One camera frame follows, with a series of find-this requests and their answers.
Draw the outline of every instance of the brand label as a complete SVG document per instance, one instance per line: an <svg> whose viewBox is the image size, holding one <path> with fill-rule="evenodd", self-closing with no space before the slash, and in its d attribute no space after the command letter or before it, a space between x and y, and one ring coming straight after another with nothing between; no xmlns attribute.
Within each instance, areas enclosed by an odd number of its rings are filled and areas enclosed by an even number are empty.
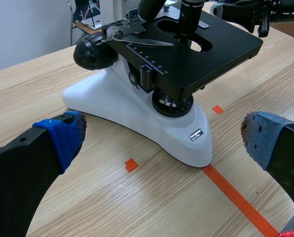
<svg viewBox="0 0 294 237"><path fill-rule="evenodd" d="M197 138L199 138L200 136L202 136L204 133L201 129L198 129L196 132L192 133L191 135L189 135L188 137L192 140L195 141Z"/></svg>

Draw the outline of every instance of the orange tape strip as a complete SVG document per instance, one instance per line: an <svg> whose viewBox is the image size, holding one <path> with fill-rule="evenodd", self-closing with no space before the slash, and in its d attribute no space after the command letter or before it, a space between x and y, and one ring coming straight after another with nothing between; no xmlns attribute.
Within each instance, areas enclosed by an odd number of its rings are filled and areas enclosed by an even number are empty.
<svg viewBox="0 0 294 237"><path fill-rule="evenodd" d="M130 159L125 162L126 170L130 173L134 171L139 165L134 161L134 159Z"/></svg>
<svg viewBox="0 0 294 237"><path fill-rule="evenodd" d="M214 110L214 112L218 115L221 114L222 112L224 112L224 110L219 105L212 107L212 110Z"/></svg>
<svg viewBox="0 0 294 237"><path fill-rule="evenodd" d="M212 166L202 169L265 237L277 237L277 230Z"/></svg>

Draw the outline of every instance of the white wall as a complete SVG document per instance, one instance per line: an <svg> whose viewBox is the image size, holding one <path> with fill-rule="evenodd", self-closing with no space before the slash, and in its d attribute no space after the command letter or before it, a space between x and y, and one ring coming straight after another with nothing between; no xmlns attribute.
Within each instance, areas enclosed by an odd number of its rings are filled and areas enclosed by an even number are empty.
<svg viewBox="0 0 294 237"><path fill-rule="evenodd" d="M66 0L0 0L0 69L69 47L70 25Z"/></svg>

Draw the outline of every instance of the blue gripper pad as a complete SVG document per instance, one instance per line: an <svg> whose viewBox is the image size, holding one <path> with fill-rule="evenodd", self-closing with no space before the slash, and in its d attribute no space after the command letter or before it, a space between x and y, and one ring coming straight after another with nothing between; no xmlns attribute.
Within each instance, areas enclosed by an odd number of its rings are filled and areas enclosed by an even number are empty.
<svg viewBox="0 0 294 237"><path fill-rule="evenodd" d="M241 135L247 153L266 170L281 130L294 123L286 118L256 111L248 114L241 124Z"/></svg>
<svg viewBox="0 0 294 237"><path fill-rule="evenodd" d="M48 130L58 155L61 174L70 166L75 152L85 139L86 130L86 120L83 114L77 111L69 111L64 114L74 115L74 121L68 124L61 120L44 119L33 124L33 127L41 127Z"/></svg>

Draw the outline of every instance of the focus knob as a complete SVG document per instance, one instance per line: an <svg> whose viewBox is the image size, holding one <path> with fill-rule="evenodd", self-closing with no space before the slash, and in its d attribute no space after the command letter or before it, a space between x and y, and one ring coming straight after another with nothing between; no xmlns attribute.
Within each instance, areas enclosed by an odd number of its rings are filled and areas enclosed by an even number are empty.
<svg viewBox="0 0 294 237"><path fill-rule="evenodd" d="M104 69L118 60L118 53L102 42L101 32L85 37L74 50L73 59L77 65L88 70Z"/></svg>

